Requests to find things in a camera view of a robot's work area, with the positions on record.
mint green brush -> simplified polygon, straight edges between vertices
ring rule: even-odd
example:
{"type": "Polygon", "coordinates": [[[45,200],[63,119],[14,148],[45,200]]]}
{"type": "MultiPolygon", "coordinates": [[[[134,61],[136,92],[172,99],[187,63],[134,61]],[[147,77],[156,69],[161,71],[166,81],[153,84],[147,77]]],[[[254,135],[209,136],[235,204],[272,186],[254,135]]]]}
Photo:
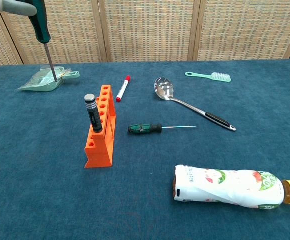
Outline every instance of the mint green brush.
{"type": "Polygon", "coordinates": [[[232,81],[230,75],[224,74],[224,73],[218,73],[218,72],[213,72],[211,75],[203,75],[203,74],[198,74],[195,72],[188,71],[185,73],[185,75],[187,77],[206,78],[206,79],[211,79],[211,80],[226,82],[226,83],[230,83],[232,81]]]}

green screwdriver handle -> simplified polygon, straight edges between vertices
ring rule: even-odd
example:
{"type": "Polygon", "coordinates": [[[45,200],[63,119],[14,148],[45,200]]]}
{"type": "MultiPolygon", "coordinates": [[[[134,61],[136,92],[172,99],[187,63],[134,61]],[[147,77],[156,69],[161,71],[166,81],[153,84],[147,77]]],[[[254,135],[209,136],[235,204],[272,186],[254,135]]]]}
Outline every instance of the green screwdriver handle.
{"type": "Polygon", "coordinates": [[[37,14],[30,16],[29,19],[36,33],[36,39],[42,44],[48,44],[51,40],[51,35],[47,27],[47,14],[44,0],[17,0],[27,4],[32,4],[37,8],[37,14]]]}
{"type": "Polygon", "coordinates": [[[131,134],[150,134],[161,133],[161,124],[135,124],[128,127],[128,132],[131,134]]]}

stainless steel spoon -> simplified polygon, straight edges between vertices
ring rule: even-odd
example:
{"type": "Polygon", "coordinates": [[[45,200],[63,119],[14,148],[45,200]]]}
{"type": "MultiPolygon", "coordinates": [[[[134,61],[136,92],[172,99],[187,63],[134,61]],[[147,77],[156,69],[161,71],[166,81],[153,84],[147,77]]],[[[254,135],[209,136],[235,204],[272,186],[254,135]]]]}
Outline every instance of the stainless steel spoon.
{"type": "Polygon", "coordinates": [[[194,112],[203,115],[208,120],[222,126],[223,128],[226,128],[231,131],[236,131],[236,128],[232,126],[228,121],[225,121],[224,119],[221,119],[219,116],[216,116],[210,112],[204,112],[197,107],[194,107],[192,105],[187,104],[186,102],[183,102],[181,100],[178,100],[173,97],[174,94],[174,87],[171,81],[169,81],[165,77],[159,77],[155,81],[155,92],[157,96],[159,96],[161,99],[168,100],[168,101],[174,101],[179,104],[184,105],[185,107],[188,107],[189,109],[193,110],[194,112]]]}

spoon handle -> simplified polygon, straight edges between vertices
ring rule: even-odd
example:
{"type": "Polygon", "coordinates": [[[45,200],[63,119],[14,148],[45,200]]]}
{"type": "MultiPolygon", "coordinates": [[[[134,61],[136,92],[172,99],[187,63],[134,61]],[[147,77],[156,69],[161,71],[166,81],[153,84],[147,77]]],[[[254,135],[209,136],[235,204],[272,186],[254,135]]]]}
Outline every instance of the spoon handle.
{"type": "Polygon", "coordinates": [[[183,102],[181,100],[178,100],[176,98],[170,98],[170,100],[177,102],[179,104],[184,105],[185,107],[188,107],[189,109],[193,110],[194,112],[204,116],[205,118],[207,118],[208,120],[214,122],[215,124],[218,124],[220,126],[222,126],[223,128],[226,128],[228,130],[231,131],[236,131],[236,128],[234,126],[232,126],[228,121],[225,121],[224,119],[220,118],[219,116],[216,116],[210,112],[204,112],[202,110],[200,110],[197,107],[194,107],[192,105],[187,104],[186,102],[183,102]]]}

plastic bottle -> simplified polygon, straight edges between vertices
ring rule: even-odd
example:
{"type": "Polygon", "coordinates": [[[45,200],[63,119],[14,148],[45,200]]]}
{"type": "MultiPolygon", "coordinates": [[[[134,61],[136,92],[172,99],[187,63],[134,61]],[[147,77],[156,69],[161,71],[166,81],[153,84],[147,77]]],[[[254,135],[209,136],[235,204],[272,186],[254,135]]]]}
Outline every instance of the plastic bottle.
{"type": "Polygon", "coordinates": [[[177,165],[173,190],[174,200],[181,202],[222,202],[268,210],[290,204],[290,180],[280,181],[265,171],[177,165]]]}

